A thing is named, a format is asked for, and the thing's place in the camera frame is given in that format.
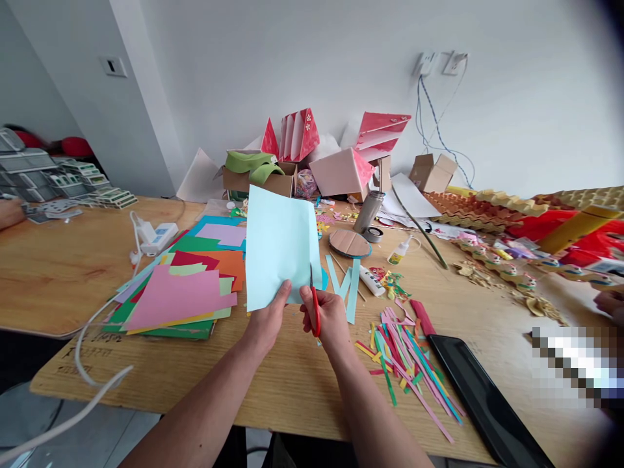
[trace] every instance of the yellow tube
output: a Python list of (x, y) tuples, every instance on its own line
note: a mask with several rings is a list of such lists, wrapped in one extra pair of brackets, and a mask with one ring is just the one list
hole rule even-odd
[(536, 243), (541, 251), (556, 254), (621, 215), (618, 210), (590, 205)]

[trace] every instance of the pile of paper strips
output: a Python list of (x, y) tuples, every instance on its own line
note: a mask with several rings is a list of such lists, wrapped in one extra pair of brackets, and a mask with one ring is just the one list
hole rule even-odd
[(245, 281), (244, 218), (205, 216), (118, 289), (105, 332), (207, 339)]
[[(411, 303), (413, 306), (417, 304), (422, 307), (422, 304), (416, 301)], [(439, 372), (429, 360), (425, 336), (421, 336), (419, 332), (421, 327), (425, 335), (435, 333), (435, 331), (426, 313), (418, 314), (417, 312), (418, 318), (414, 322), (400, 301), (397, 300), (396, 304), (405, 311), (405, 319), (401, 321), (392, 307), (386, 307), (381, 314), (382, 323), (377, 326), (374, 323), (370, 324), (370, 347), (361, 341), (356, 341), (355, 346), (381, 366), (381, 369), (372, 370), (370, 373), (385, 375), (394, 406), (397, 405), (397, 398), (390, 374), (399, 378), (398, 386), (401, 390), (405, 393), (413, 392), (416, 395), (435, 425), (449, 442), (454, 443), (449, 432), (423, 398), (423, 389), (428, 389), (433, 394), (435, 402), (444, 408), (446, 414), (459, 425), (463, 425), (462, 417), (466, 414), (445, 387), (444, 374)]]

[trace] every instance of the wall socket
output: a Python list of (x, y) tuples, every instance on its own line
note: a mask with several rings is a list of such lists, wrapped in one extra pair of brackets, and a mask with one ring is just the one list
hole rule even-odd
[(460, 72), (462, 62), (464, 62), (463, 66), (465, 66), (465, 61), (468, 60), (468, 53), (453, 51), (450, 53), (448, 59), (447, 65), (444, 67), (444, 70), (442, 70), (442, 74), (457, 75)]
[(99, 62), (107, 75), (124, 78), (128, 76), (125, 73), (124, 63), (120, 57), (104, 56), (99, 58)]
[(420, 78), (421, 76), (429, 75), (437, 62), (438, 55), (439, 54), (437, 52), (433, 51), (425, 51), (421, 53), (418, 61), (416, 62), (416, 67), (414, 67), (414, 76), (416, 78)]

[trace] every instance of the person's hand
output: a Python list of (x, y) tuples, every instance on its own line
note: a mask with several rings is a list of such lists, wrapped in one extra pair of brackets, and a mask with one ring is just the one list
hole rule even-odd
[(624, 319), (624, 285), (601, 292), (593, 301), (602, 312), (608, 313), (614, 320), (619, 322)]
[(243, 338), (249, 340), (254, 346), (258, 346), (264, 353), (271, 351), (278, 338), (284, 307), (286, 307), (292, 288), (293, 284), (287, 279), (279, 287), (275, 298), (268, 306), (252, 312)]
[(21, 204), (19, 198), (13, 200), (0, 198), (0, 231), (26, 219)]
[[(299, 308), (304, 313), (304, 332), (312, 329), (309, 311), (314, 313), (314, 299), (309, 286), (301, 286), (299, 289), (304, 304)], [(345, 301), (330, 292), (317, 289), (318, 308), (320, 314), (320, 340), (328, 354), (351, 350), (351, 336), (346, 323)]]

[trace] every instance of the glue stick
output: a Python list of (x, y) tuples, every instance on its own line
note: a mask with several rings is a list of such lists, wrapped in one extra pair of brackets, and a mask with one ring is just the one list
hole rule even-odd
[(398, 263), (403, 260), (405, 254), (408, 252), (408, 248), (410, 248), (410, 241), (413, 236), (410, 234), (405, 242), (401, 242), (397, 248), (390, 254), (388, 257), (388, 263), (392, 265), (398, 265)]

